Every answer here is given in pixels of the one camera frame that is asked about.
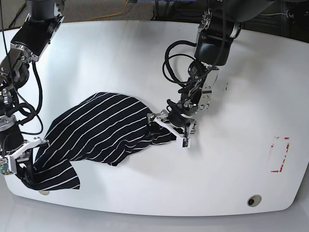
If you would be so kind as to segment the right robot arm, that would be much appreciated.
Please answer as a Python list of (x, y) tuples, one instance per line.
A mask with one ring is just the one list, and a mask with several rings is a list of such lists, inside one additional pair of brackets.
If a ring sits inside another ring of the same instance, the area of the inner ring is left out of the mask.
[[(48, 146), (47, 140), (34, 133), (32, 140), (24, 139), (20, 126), (39, 116), (42, 108), (42, 84), (37, 72), (46, 47), (64, 20), (63, 0), (27, 0), (28, 15), (24, 24), (5, 49), (0, 64), (0, 173), (16, 175), (24, 184), (33, 186), (33, 149)], [(19, 93), (29, 78), (32, 67), (39, 90), (38, 106), (33, 107)]]

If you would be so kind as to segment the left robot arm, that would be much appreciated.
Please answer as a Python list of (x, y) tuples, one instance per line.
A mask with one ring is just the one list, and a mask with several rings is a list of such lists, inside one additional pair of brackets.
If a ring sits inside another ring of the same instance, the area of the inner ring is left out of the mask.
[[(152, 144), (163, 145), (179, 139), (181, 145), (188, 146), (190, 129), (195, 125), (193, 114), (202, 108), (202, 101), (207, 99), (211, 90), (202, 91), (202, 87), (210, 80), (210, 75), (218, 71), (219, 66), (227, 62), (230, 47), (238, 37), (241, 24), (258, 16), (267, 7), (273, 4), (272, 0), (209, 0), (198, 28), (196, 43), (177, 41), (171, 44), (165, 53), (163, 69), (167, 69), (170, 82), (181, 86), (181, 100), (178, 103), (168, 100), (171, 111), (165, 115), (168, 124), (159, 126), (155, 117), (149, 119)], [(190, 67), (189, 79), (181, 82), (176, 78), (169, 60), (170, 51), (177, 45), (195, 47), (193, 62)]]

